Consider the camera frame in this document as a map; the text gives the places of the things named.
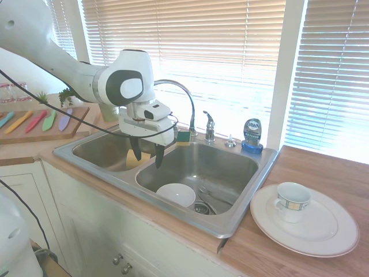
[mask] window blinds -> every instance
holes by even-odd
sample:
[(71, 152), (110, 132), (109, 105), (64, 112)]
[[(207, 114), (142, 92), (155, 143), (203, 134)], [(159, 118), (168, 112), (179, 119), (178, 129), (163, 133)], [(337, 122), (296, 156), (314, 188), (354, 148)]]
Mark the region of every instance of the window blinds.
[[(119, 51), (141, 49), (155, 79), (171, 78), (193, 94), (196, 125), (208, 111), (216, 132), (242, 138), (251, 117), (266, 141), (285, 0), (82, 0), (92, 63), (108, 65)], [(187, 96), (172, 85), (156, 95), (189, 123)]]
[(285, 143), (369, 163), (369, 0), (309, 0)]
[(55, 42), (73, 58), (77, 59), (64, 0), (45, 0), (45, 2), (51, 10)]

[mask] purple knife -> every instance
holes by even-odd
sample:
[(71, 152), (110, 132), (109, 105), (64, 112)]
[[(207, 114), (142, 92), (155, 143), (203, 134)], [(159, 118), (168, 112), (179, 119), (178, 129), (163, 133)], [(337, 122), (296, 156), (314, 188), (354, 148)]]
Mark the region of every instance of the purple knife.
[[(72, 114), (72, 112), (73, 112), (72, 108), (69, 108), (69, 109), (67, 110), (67, 113), (68, 113), (68, 114)], [(70, 120), (70, 117), (69, 117), (68, 115), (64, 115), (64, 116), (60, 119), (60, 121), (59, 121), (59, 131), (60, 131), (60, 132), (64, 131), (64, 129), (65, 129), (65, 128), (67, 128), (67, 125), (68, 125), (68, 123), (69, 123), (69, 120)]]

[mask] cup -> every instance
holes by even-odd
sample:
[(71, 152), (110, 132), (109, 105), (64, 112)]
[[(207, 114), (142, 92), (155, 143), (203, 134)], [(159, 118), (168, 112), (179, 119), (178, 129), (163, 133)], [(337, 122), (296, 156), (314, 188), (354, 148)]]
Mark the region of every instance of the cup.
[(299, 222), (311, 201), (310, 189), (293, 183), (281, 183), (277, 187), (278, 198), (274, 201), (274, 207), (278, 210), (279, 217), (289, 223)]

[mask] wall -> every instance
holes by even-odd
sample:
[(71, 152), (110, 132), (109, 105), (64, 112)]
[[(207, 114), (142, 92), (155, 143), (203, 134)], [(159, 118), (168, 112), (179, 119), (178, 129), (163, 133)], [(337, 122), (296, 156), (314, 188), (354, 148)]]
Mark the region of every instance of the wall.
[[(65, 84), (26, 59), (0, 48), (0, 69), (15, 81), (25, 81), (29, 91), (39, 94), (58, 93)], [(0, 83), (9, 83), (0, 76)]]

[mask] white bowl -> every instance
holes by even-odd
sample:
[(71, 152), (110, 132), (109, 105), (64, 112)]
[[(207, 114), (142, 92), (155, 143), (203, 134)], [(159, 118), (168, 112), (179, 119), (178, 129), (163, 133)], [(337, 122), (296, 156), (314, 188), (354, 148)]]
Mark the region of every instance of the white bowl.
[(195, 191), (184, 184), (173, 183), (164, 185), (160, 187), (156, 193), (185, 208), (191, 207), (191, 205), (195, 203), (196, 199)]

